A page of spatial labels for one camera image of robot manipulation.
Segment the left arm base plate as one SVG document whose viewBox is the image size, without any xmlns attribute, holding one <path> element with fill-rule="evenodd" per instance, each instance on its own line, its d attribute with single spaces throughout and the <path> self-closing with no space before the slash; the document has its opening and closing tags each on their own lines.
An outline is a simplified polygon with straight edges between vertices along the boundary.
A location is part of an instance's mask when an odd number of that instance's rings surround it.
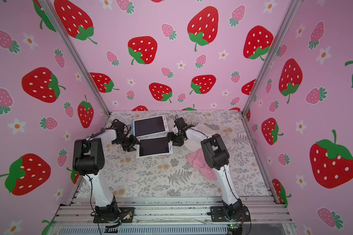
<svg viewBox="0 0 353 235">
<path fill-rule="evenodd" d="M 93 223 L 131 223 L 133 221 L 135 208 L 134 207 L 121 207 L 119 209 L 108 209 L 103 212 L 98 212 L 94 215 Z"/>
</svg>

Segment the pink fluffy cloth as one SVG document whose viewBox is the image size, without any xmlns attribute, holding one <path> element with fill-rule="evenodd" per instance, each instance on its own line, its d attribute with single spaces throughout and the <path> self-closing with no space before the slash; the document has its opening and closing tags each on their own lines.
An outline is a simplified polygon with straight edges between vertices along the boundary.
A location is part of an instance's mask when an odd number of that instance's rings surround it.
<svg viewBox="0 0 353 235">
<path fill-rule="evenodd" d="M 189 154 L 187 156 L 187 160 L 189 164 L 194 168 L 200 171 L 200 173 L 210 181 L 217 181 L 217 176 L 208 166 L 205 161 L 203 150 L 200 148 L 199 150 Z"/>
</svg>

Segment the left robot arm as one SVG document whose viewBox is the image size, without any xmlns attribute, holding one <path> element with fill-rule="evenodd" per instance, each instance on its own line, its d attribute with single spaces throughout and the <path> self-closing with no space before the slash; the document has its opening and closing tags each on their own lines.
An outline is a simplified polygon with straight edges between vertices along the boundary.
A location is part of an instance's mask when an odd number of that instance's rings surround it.
<svg viewBox="0 0 353 235">
<path fill-rule="evenodd" d="M 94 217 L 98 221 L 105 217 L 117 219 L 121 213 L 103 172 L 104 146 L 108 144 L 120 145 L 123 151 L 132 152 L 140 143 L 131 134 L 131 126 L 118 119 L 114 119 L 110 127 L 101 128 L 98 133 L 74 143 L 72 167 L 90 186 L 91 195 L 95 199 Z"/>
</svg>

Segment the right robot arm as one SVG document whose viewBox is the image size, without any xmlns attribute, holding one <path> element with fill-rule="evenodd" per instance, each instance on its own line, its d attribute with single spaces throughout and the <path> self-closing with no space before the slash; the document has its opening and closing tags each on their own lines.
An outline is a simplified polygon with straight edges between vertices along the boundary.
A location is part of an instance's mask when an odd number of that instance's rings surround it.
<svg viewBox="0 0 353 235">
<path fill-rule="evenodd" d="M 205 178 L 217 181 L 222 193 L 225 216 L 231 220 L 244 208 L 235 191 L 229 173 L 229 152 L 219 134 L 208 134 L 192 124 L 186 124 L 183 118 L 175 120 L 177 133 L 169 132 L 167 142 L 173 146 L 183 146 L 185 141 L 194 141 L 201 147 L 187 156 L 188 163 Z"/>
</svg>

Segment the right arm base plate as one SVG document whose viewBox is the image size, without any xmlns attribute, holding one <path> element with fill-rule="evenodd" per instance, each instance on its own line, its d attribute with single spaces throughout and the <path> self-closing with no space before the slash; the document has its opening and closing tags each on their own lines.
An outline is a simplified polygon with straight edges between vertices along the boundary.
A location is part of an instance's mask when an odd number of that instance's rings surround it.
<svg viewBox="0 0 353 235">
<path fill-rule="evenodd" d="M 212 222 L 244 223 L 251 221 L 250 212 L 245 206 L 240 209 L 212 206 L 207 215 L 211 217 Z"/>
</svg>

